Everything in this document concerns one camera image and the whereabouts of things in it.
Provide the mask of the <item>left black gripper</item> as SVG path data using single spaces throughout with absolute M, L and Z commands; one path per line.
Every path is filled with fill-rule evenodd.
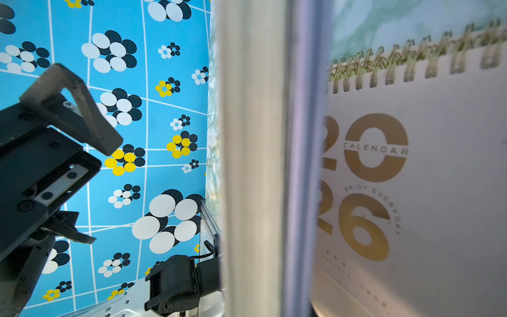
M 75 226 L 79 212 L 60 211 L 101 166 L 70 137 L 106 156 L 123 137 L 85 82 L 60 63 L 47 68 L 19 101 L 1 111 L 1 258 L 50 234 L 93 244 L 96 238 Z

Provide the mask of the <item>purple calendar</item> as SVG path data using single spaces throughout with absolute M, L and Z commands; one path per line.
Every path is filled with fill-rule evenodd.
M 310 316 L 331 1 L 222 1 L 227 316 Z

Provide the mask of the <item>pink calendar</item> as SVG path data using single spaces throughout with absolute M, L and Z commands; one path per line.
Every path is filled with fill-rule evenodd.
M 328 314 L 506 315 L 506 24 L 333 61 L 315 263 Z

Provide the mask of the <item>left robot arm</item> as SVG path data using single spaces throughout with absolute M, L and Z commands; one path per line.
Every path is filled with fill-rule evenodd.
M 1 111 L 1 315 L 18 316 L 29 302 L 58 236 L 92 244 L 77 230 L 78 213 L 62 206 L 100 171 L 83 149 L 104 155 L 123 139 L 99 111 L 83 80 L 51 65 Z M 221 288 L 217 243 L 203 256 L 175 255 L 124 294 L 78 316 L 183 315 Z

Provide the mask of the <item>aluminium front rail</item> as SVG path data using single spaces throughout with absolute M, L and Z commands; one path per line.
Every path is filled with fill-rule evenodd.
M 222 232 L 213 218 L 211 212 L 205 204 L 205 200 L 201 201 L 201 251 L 200 254 L 211 255 L 217 257 L 220 254 L 220 243 L 222 240 Z

